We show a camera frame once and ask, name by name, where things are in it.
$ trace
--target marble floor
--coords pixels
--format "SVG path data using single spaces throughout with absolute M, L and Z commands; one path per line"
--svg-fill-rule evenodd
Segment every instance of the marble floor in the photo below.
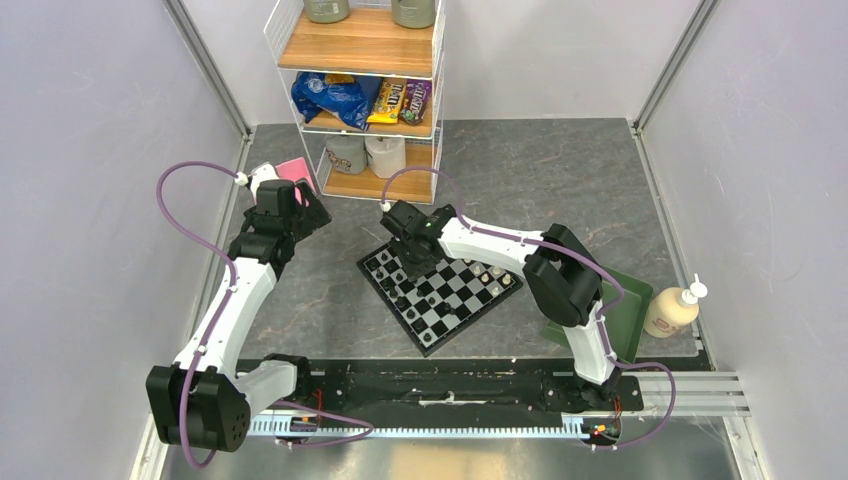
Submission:
M 562 223 L 600 263 L 652 284 L 655 291 L 676 284 L 625 120 L 448 121 L 444 135 L 442 169 L 464 190 L 471 218 L 515 229 Z M 307 139 L 317 152 L 321 136 Z M 295 126 L 260 126 L 246 170 L 302 155 Z M 436 204 L 452 202 L 452 195 L 440 182 Z M 333 221 L 298 245 L 257 314 L 242 357 L 276 352 L 421 358 L 355 264 L 389 238 L 379 224 L 377 202 L 334 197 L 323 202 Z M 228 242 L 250 204 L 249 194 L 241 192 Z M 540 336 L 545 323 L 525 287 L 431 358 L 571 356 L 568 348 Z M 688 330 L 665 340 L 643 335 L 639 350 L 643 357 L 696 354 Z

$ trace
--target chessboard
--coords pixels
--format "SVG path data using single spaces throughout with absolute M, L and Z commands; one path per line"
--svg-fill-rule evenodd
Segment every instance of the chessboard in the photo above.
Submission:
M 356 264 L 425 357 L 523 285 L 513 273 L 461 259 L 441 260 L 412 281 L 388 244 Z

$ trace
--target gray floor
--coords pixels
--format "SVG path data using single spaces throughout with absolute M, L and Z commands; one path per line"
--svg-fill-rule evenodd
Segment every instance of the gray floor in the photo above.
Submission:
M 625 438 L 653 422 L 625 417 Z M 219 453 L 210 467 L 192 470 L 171 447 L 165 479 L 334 480 L 628 480 L 741 478 L 721 418 L 672 418 L 661 435 L 614 453 L 590 454 L 576 440 L 373 439 L 289 452 L 249 438 L 236 453 Z
M 604 265 L 651 283 L 674 270 L 635 143 L 623 119 L 445 122 L 442 169 L 457 180 L 475 220 L 515 229 L 571 228 Z M 312 136 L 310 143 L 320 141 Z M 304 154 L 294 126 L 258 129 L 247 170 Z M 250 196 L 240 194 L 228 241 Z M 421 358 L 355 262 L 385 243 L 377 202 L 324 197 L 327 227 L 297 247 L 263 304 L 244 358 L 278 352 L 310 358 Z M 436 204 L 453 201 L 440 182 Z M 545 340 L 545 318 L 524 288 L 458 335 L 433 358 L 567 357 Z M 642 356 L 693 356 L 691 331 L 643 335 Z

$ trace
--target white wall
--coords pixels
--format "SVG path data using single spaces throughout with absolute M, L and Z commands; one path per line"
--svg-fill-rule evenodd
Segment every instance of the white wall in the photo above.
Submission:
M 156 180 L 239 140 L 159 1 L 4 2 L 0 31 L 0 478 L 127 478 L 209 258 Z M 192 173 L 167 200 L 209 236 L 230 182 Z
M 184 1 L 247 121 L 291 122 L 262 33 L 275 1 Z M 449 119 L 633 118 L 698 5 L 445 1 Z
M 778 479 L 848 469 L 845 25 L 844 0 L 721 2 L 646 135 Z

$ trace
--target white pump dispenser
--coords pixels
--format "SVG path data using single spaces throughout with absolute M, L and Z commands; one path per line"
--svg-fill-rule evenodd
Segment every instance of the white pump dispenser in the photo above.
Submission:
M 667 288 L 651 302 L 645 315 L 645 331 L 657 338 L 670 337 L 696 318 L 698 301 L 707 296 L 707 286 L 695 274 L 689 288 Z

